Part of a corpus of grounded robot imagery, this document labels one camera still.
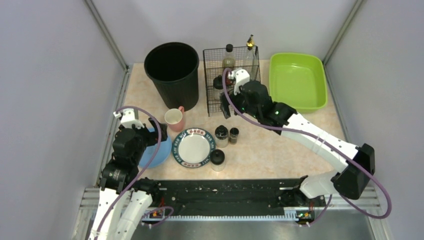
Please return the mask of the clear glass bottle gold cap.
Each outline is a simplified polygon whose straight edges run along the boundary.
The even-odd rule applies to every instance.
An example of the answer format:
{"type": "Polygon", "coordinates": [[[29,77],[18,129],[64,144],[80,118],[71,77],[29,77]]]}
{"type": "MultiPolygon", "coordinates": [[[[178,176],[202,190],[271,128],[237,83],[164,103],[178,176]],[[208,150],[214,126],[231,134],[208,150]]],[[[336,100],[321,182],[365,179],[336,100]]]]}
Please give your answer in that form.
{"type": "Polygon", "coordinates": [[[246,41],[246,52],[243,57],[243,67],[250,75],[252,80],[257,80],[259,70],[259,60],[256,55],[256,45],[254,42],[254,35],[251,34],[246,41]]]}

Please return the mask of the dark sauce bottle black cap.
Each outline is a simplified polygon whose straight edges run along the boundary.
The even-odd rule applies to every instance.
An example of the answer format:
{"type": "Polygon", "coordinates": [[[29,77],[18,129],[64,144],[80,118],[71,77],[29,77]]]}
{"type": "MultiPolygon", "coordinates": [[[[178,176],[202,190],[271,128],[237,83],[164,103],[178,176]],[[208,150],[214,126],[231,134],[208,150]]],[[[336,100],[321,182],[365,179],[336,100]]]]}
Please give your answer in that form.
{"type": "Polygon", "coordinates": [[[235,65],[236,65],[236,60],[233,53],[233,45],[229,43],[225,47],[225,55],[222,60],[222,68],[223,70],[225,70],[226,68],[233,70],[235,65]]]}

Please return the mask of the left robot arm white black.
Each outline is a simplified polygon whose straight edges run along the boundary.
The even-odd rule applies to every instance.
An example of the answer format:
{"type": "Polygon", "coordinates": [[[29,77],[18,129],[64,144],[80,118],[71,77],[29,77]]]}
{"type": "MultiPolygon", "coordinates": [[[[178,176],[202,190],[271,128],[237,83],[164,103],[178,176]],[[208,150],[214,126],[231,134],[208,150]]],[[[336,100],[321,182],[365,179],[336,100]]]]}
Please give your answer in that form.
{"type": "Polygon", "coordinates": [[[141,175],[169,142],[168,126],[137,106],[116,109],[120,121],[111,159],[100,175],[99,202],[90,240],[129,240],[157,198],[157,183],[141,175]]]}

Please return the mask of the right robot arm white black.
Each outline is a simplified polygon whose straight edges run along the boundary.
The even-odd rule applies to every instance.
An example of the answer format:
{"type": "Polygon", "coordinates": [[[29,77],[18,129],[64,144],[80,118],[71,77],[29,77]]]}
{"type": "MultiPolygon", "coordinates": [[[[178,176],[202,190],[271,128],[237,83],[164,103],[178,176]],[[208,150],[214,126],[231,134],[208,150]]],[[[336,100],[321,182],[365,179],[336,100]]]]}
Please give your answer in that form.
{"type": "Polygon", "coordinates": [[[339,194],[351,206],[358,200],[369,181],[374,181],[375,150],[369,144],[357,146],[341,140],[312,124],[292,107],[273,102],[268,97],[265,107],[248,105],[241,94],[221,94],[221,111],[225,118],[240,115],[249,123],[273,131],[307,147],[329,163],[333,170],[304,177],[299,191],[312,199],[339,194]]]}

